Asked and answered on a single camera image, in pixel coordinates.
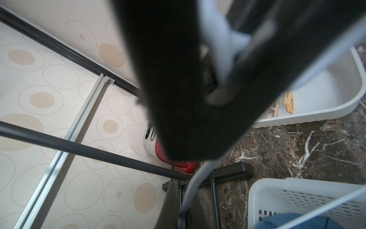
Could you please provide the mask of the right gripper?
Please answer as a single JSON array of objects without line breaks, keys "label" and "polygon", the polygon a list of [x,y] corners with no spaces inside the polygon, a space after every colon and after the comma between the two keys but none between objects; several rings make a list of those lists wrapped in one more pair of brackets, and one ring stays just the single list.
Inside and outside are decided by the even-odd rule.
[{"label": "right gripper", "polygon": [[173,161],[217,159],[285,90],[366,34],[365,1],[112,1]]}]

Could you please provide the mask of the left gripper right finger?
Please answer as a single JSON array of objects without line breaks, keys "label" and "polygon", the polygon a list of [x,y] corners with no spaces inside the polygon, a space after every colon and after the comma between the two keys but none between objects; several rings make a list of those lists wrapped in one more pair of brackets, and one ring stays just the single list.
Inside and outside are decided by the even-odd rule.
[{"label": "left gripper right finger", "polygon": [[187,228],[188,229],[210,228],[198,193],[195,194],[191,203],[191,207],[187,213]]}]

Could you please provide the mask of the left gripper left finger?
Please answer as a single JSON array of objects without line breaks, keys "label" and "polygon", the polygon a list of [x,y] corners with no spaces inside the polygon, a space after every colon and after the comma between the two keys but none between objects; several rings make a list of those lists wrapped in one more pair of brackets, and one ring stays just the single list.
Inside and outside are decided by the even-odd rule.
[{"label": "left gripper left finger", "polygon": [[177,229],[179,216],[179,182],[170,182],[155,229]]}]

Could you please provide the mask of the white wire hanger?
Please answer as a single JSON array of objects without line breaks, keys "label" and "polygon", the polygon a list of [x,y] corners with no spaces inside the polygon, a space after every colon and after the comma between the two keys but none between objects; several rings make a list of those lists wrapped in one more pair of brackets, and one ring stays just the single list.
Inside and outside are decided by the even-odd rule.
[{"label": "white wire hanger", "polygon": [[[363,39],[366,36],[366,17],[362,17],[359,21],[357,21],[353,26],[351,26],[349,29],[347,29],[344,33],[342,33],[335,42],[331,44],[329,48],[326,48],[326,50],[318,57],[314,63],[310,64],[309,67],[307,67],[300,75],[299,78],[295,80],[294,83],[292,83],[289,88],[295,89],[299,88],[301,86],[304,86],[306,83],[308,83],[314,76],[319,74],[322,70],[324,70],[326,67],[331,65],[333,62],[336,61],[336,59],[342,55],[346,49],[348,49],[350,46],[354,45],[361,39]],[[198,170],[198,172],[195,173],[193,178],[188,184],[186,194],[183,198],[183,205],[180,208],[180,213],[178,216],[178,228],[184,229],[185,228],[185,218],[186,214],[191,206],[192,200],[194,198],[194,195],[196,194],[199,186],[202,184],[202,182],[209,176],[211,172],[216,168],[216,166],[223,160],[224,156],[217,160],[208,160],[203,164],[203,167]],[[298,217],[282,226],[280,226],[280,229],[291,229],[295,226],[298,226],[324,212],[327,210],[336,207],[342,203],[345,203],[347,201],[350,201],[366,192],[366,186],[362,186],[361,188],[348,193],[329,204],[326,204],[323,207],[320,207],[316,210],[311,211],[310,213],[307,213],[301,217]]]}]

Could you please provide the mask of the pink clothespin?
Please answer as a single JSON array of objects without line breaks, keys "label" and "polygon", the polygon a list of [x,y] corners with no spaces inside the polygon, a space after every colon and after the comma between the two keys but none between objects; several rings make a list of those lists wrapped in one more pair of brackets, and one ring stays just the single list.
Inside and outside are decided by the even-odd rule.
[{"label": "pink clothespin", "polygon": [[279,112],[280,112],[280,102],[276,101],[265,112],[263,119],[276,118],[278,117]]}]

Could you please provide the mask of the yellow orange clothespin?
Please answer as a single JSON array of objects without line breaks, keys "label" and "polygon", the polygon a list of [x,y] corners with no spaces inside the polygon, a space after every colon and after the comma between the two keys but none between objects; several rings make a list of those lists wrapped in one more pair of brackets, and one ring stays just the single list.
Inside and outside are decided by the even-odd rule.
[{"label": "yellow orange clothespin", "polygon": [[291,115],[295,114],[294,109],[294,96],[292,91],[287,91],[284,97],[284,105],[286,106],[287,112]]}]

